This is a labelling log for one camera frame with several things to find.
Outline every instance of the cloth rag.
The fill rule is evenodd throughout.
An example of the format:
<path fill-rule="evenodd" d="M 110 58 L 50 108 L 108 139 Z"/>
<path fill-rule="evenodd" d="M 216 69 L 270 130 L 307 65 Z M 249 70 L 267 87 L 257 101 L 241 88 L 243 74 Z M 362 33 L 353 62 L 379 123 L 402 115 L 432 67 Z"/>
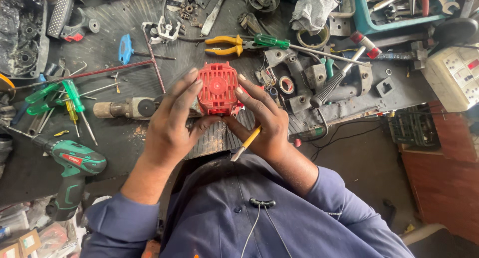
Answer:
<path fill-rule="evenodd" d="M 293 23 L 292 29 L 308 30 L 311 34 L 319 33 L 338 4 L 338 0 L 299 0 L 289 21 Z"/>

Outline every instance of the yellow-handled pliers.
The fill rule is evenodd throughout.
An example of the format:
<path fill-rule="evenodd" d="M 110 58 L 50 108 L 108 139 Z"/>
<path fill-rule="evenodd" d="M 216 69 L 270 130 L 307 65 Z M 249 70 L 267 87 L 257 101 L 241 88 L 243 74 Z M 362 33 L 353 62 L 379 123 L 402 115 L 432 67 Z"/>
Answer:
<path fill-rule="evenodd" d="M 207 39 L 205 40 L 206 44 L 215 44 L 215 43 L 229 43 L 235 45 L 234 47 L 231 47 L 229 49 L 219 49 L 219 48 L 214 48 L 214 49 L 205 49 L 206 53 L 214 53 L 216 55 L 231 55 L 236 53 L 238 56 L 243 52 L 243 49 L 259 49 L 259 48 L 264 48 L 267 46 L 263 45 L 258 45 L 254 41 L 243 41 L 242 38 L 240 38 L 240 35 L 237 35 L 236 38 L 234 37 L 227 37 L 227 36 L 217 36 L 212 39 Z"/>

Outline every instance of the wooden cabinet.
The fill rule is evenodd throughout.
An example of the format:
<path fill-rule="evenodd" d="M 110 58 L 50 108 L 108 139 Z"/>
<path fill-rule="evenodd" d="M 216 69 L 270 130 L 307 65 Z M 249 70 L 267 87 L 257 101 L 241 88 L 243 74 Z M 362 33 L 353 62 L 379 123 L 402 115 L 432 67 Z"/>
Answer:
<path fill-rule="evenodd" d="M 445 112 L 431 103 L 431 112 Z M 402 159 L 419 213 L 428 224 L 479 245 L 479 162 L 462 113 L 433 115 L 441 142 L 438 154 L 402 150 Z"/>

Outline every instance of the green cordless drill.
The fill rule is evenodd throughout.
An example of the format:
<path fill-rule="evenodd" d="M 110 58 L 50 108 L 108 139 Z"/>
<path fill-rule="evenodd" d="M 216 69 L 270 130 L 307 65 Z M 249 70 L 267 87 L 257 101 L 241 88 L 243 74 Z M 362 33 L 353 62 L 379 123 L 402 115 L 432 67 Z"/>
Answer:
<path fill-rule="evenodd" d="M 96 175 L 106 167 L 101 154 L 71 140 L 51 140 L 44 134 L 31 136 L 15 128 L 6 128 L 26 135 L 34 145 L 50 154 L 65 169 L 61 174 L 63 182 L 55 200 L 55 221 L 66 221 L 74 216 L 83 197 L 85 177 Z"/>

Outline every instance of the hand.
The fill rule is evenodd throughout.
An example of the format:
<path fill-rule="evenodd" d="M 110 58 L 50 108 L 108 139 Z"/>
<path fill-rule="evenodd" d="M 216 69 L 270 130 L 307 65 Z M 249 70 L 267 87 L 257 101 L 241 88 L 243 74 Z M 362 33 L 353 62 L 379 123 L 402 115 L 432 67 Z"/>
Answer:
<path fill-rule="evenodd" d="M 228 125 L 232 133 L 241 141 L 246 141 L 253 131 L 261 124 L 261 132 L 248 147 L 257 156 L 263 158 L 269 164 L 278 162 L 291 148 L 288 138 L 288 113 L 279 109 L 271 97 L 258 86 L 251 83 L 243 75 L 238 75 L 239 84 L 250 94 L 248 96 L 241 88 L 235 89 L 235 95 L 256 119 L 254 128 L 248 130 L 235 118 L 224 117 L 223 121 Z"/>
<path fill-rule="evenodd" d="M 200 136 L 219 116 L 205 116 L 191 128 L 186 127 L 190 106 L 203 85 L 195 81 L 198 69 L 193 68 L 168 92 L 161 105 L 151 117 L 143 153 L 147 160 L 162 167 L 173 169 L 196 144 Z"/>

